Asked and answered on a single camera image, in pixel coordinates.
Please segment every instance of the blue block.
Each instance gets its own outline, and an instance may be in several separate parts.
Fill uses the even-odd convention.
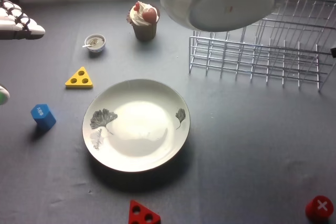
[[[31,114],[37,125],[44,131],[50,130],[56,123],[56,119],[46,104],[36,105]]]

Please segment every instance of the table surface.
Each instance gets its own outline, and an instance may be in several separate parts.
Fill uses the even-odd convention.
[[[45,36],[0,41],[0,82],[11,94],[0,106],[1,224],[126,224],[131,199],[163,224],[309,223],[304,208],[314,196],[336,203],[336,72],[322,93],[308,83],[298,90],[200,68],[189,74],[192,32],[161,8],[156,38],[142,44],[126,22],[132,4],[26,6]],[[107,40],[97,57],[81,47],[93,33]],[[94,88],[66,90],[82,66]],[[82,120],[100,92],[135,78],[177,90],[191,130],[162,167],[119,173],[90,156]],[[38,103],[57,119],[46,134],[30,114]]]

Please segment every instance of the cupcake wrapper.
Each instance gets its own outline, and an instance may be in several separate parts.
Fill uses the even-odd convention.
[[[160,19],[159,9],[155,6],[153,6],[153,7],[156,9],[156,11],[158,13],[158,17]],[[132,25],[136,38],[140,41],[152,40],[156,35],[156,25],[157,25],[159,19],[157,20],[157,22],[155,24],[150,24],[148,26],[138,26],[138,25],[134,24],[134,22],[130,18],[130,11],[128,12],[126,20],[127,20],[128,23],[130,23]]]

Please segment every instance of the wire rack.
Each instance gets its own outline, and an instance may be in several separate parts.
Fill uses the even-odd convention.
[[[194,31],[189,40],[189,72],[194,66],[233,71],[299,88],[320,91],[335,67],[336,1],[277,0],[276,10],[242,29],[224,33]]]

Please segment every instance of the cupcake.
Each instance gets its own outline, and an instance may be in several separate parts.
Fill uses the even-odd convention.
[[[157,8],[138,1],[129,11],[127,21],[132,25],[138,40],[149,41],[155,37],[159,18],[160,11]]]

